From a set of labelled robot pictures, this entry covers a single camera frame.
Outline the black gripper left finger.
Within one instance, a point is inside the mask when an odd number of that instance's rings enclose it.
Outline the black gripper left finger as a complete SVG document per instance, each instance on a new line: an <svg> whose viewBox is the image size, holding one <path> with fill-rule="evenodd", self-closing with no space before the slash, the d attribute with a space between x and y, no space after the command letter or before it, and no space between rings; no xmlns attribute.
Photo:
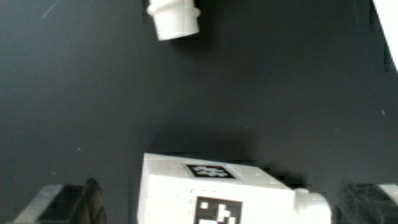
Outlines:
<svg viewBox="0 0 398 224"><path fill-rule="evenodd" d="M100 183L46 185L14 218L14 224L108 224Z"/></svg>

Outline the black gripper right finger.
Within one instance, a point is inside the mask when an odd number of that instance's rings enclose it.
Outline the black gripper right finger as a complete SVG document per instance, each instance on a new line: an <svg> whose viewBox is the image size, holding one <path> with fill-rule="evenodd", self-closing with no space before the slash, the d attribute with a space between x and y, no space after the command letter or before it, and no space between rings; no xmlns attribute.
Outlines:
<svg viewBox="0 0 398 224"><path fill-rule="evenodd" d="M398 184L343 183L332 224L398 224Z"/></svg>

